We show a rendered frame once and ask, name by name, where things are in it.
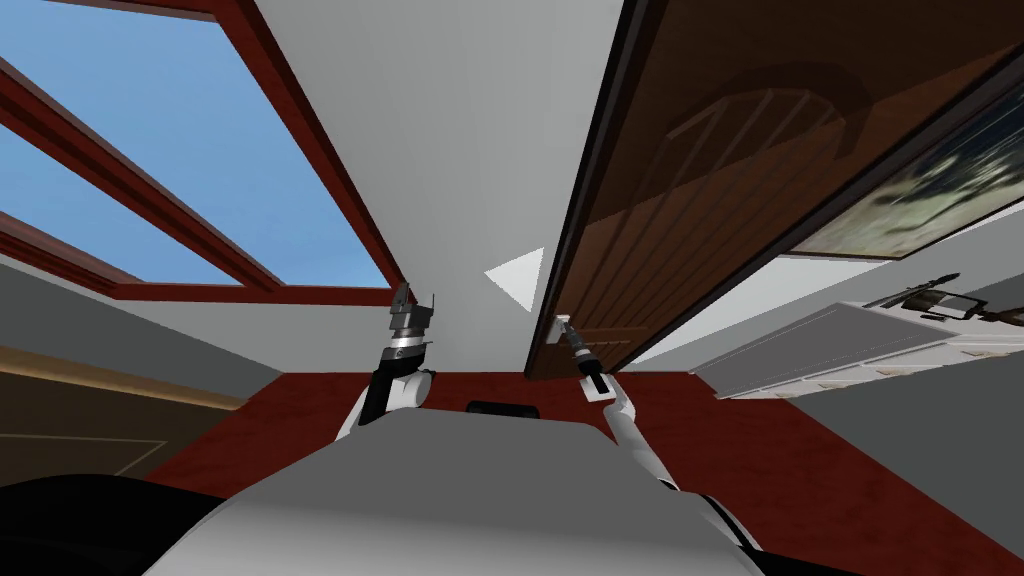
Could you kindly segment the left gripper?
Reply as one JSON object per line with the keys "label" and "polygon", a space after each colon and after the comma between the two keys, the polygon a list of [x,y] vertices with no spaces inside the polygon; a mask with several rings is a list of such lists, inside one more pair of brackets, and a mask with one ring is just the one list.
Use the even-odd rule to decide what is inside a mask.
{"label": "left gripper", "polygon": [[436,294],[431,294],[430,307],[415,304],[409,282],[402,282],[393,297],[389,328],[393,339],[422,338],[436,308]]}

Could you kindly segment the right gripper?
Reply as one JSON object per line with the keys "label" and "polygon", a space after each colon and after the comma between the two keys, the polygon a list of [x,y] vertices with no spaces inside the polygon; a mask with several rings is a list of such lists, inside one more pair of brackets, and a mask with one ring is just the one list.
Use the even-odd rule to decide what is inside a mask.
{"label": "right gripper", "polygon": [[561,339],[562,335],[565,335],[566,341],[568,342],[570,348],[573,353],[573,358],[584,358],[591,357],[593,353],[588,347],[584,338],[579,334],[575,328],[570,323],[570,317],[568,315],[555,315],[550,326],[547,343],[557,344]]}

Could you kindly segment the brown wooden door leaf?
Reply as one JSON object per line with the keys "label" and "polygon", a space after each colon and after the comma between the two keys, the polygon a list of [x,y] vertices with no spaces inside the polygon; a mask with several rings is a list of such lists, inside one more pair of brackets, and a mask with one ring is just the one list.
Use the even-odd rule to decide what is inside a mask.
{"label": "brown wooden door leaf", "polygon": [[995,73],[1024,0],[624,0],[524,369],[622,369]]}

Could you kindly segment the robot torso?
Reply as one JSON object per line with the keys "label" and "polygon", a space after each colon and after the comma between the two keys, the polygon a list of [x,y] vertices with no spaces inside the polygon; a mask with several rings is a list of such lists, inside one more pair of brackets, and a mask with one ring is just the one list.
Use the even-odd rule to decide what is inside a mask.
{"label": "robot torso", "polygon": [[597,428],[406,408],[229,498],[145,576],[764,576]]}

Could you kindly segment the white dresser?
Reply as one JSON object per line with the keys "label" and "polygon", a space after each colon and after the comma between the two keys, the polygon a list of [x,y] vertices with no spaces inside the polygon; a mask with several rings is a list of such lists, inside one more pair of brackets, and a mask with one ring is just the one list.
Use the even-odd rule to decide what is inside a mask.
{"label": "white dresser", "polygon": [[1024,274],[967,295],[836,303],[692,372],[719,399],[793,399],[1021,351]]}

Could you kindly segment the red framed window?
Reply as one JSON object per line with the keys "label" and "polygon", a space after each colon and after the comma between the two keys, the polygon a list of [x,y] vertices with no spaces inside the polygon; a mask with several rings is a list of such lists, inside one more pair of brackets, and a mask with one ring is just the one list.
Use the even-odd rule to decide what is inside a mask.
{"label": "red framed window", "polygon": [[0,0],[0,254],[121,301],[403,280],[256,0]]}

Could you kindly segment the dark framed wall picture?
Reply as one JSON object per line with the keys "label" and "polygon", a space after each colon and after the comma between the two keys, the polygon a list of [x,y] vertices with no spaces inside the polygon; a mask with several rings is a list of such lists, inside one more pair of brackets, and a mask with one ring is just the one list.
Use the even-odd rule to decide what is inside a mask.
{"label": "dark framed wall picture", "polygon": [[900,260],[1023,200],[1024,77],[790,254]]}

